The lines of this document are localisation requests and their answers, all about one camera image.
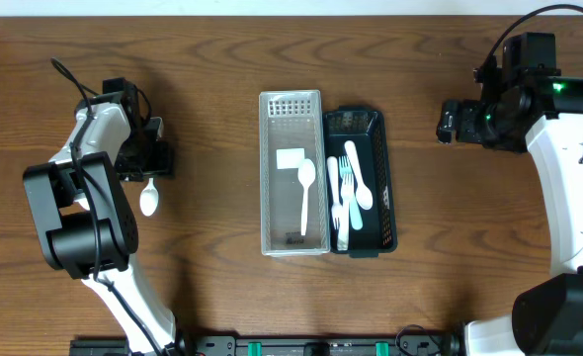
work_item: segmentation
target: white wall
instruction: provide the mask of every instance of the white wall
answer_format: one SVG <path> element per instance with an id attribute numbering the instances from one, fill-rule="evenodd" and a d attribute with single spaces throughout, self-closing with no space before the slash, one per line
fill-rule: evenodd
<path id="1" fill-rule="evenodd" d="M 0 16 L 523 15 L 557 3 L 583 6 L 583 0 L 0 0 Z"/>

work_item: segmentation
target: table surface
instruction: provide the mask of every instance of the table surface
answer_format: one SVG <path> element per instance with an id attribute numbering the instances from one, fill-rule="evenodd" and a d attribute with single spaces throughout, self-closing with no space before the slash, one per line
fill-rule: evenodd
<path id="1" fill-rule="evenodd" d="M 510 17 L 0 19 L 0 355 L 64 355 L 122 336 L 92 291 L 42 258 L 22 173 L 74 127 L 76 89 L 124 76 L 176 148 L 160 207 L 139 211 L 138 256 L 189 330 L 394 334 L 511 311 L 548 279 L 549 235 L 531 158 L 437 144 L 444 100 L 477 98 L 471 70 Z M 583 18 L 539 17 L 563 73 L 583 77 Z M 319 89 L 323 110 L 383 111 L 399 246 L 377 259 L 261 254 L 258 95 Z"/>

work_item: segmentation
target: white spoon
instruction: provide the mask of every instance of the white spoon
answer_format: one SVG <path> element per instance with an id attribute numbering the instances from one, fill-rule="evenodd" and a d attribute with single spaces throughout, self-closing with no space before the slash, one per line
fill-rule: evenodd
<path id="1" fill-rule="evenodd" d="M 355 179 L 358 181 L 358 190 L 355 192 L 355 198 L 358 200 L 360 208 L 368 210 L 373 207 L 373 194 L 364 185 L 362 170 L 360 170 L 360 161 L 358 160 L 358 151 L 355 149 L 355 144 L 350 140 L 344 142 L 344 150 L 347 152 L 347 156 L 349 156 L 353 173 L 355 173 Z"/>
<path id="2" fill-rule="evenodd" d="M 142 193 L 140 193 L 140 209 L 142 210 L 142 213 L 145 216 L 150 217 L 155 213 L 159 201 L 160 194 L 153 185 L 153 178 L 149 178 L 149 184 L 144 190 L 142 190 Z"/>
<path id="3" fill-rule="evenodd" d="M 309 193 L 309 186 L 313 184 L 315 180 L 315 165 L 311 159 L 304 159 L 298 167 L 298 181 L 302 184 L 304 188 L 304 194 L 302 195 L 302 216 L 300 218 L 300 234 L 304 236 L 307 232 L 307 199 Z"/>

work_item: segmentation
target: plastic container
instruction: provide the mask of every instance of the plastic container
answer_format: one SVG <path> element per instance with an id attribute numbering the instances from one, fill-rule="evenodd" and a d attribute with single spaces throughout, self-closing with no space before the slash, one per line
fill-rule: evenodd
<path id="1" fill-rule="evenodd" d="M 320 92 L 263 92 L 259 97 L 261 148 L 261 250 L 264 255 L 314 255 L 330 251 Z M 310 159 L 315 180 L 304 194 L 298 165 Z"/>
<path id="2" fill-rule="evenodd" d="M 373 193 L 373 206 L 367 211 L 360 209 L 362 229 L 349 230 L 347 251 L 335 248 L 338 231 L 331 229 L 332 252 L 348 253 L 351 257 L 378 257 L 380 253 L 394 251 L 397 231 L 383 115 L 360 107 L 340 107 L 338 111 L 324 113 L 323 121 L 327 157 L 346 155 L 344 142 L 351 140 L 356 145 L 364 183 Z M 331 194 L 327 199 L 331 207 Z"/>

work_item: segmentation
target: green tape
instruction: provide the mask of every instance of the green tape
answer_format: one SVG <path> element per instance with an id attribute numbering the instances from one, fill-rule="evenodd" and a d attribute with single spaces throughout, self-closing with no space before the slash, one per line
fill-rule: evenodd
<path id="1" fill-rule="evenodd" d="M 248 356 L 261 356 L 261 343 L 260 342 L 248 343 Z"/>
<path id="2" fill-rule="evenodd" d="M 375 344 L 375 349 L 377 350 L 377 356 L 390 356 L 390 346 L 387 342 L 378 342 Z"/>

